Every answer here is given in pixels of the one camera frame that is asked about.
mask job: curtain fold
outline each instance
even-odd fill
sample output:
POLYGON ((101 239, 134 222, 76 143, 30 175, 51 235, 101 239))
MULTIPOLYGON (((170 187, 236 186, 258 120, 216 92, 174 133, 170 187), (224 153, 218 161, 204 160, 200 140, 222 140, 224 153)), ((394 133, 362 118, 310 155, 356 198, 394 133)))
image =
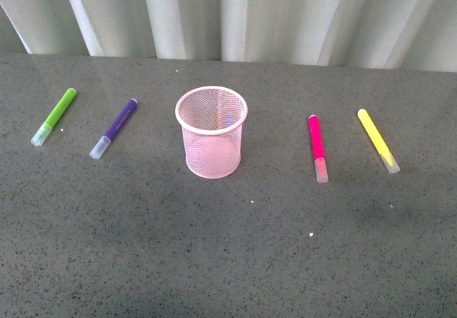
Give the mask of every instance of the curtain fold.
POLYGON ((457 0, 0 0, 0 51, 457 71, 457 0))

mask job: gray countertop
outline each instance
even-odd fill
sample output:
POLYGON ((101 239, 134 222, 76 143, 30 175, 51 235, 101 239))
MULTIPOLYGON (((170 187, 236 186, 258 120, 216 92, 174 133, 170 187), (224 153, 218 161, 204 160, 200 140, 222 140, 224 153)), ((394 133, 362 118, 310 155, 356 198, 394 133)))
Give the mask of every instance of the gray countertop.
POLYGON ((1 317, 457 317, 457 74, 1 54, 0 80, 1 317), (217 180, 187 168, 174 116, 205 85, 249 107, 241 164, 217 180))

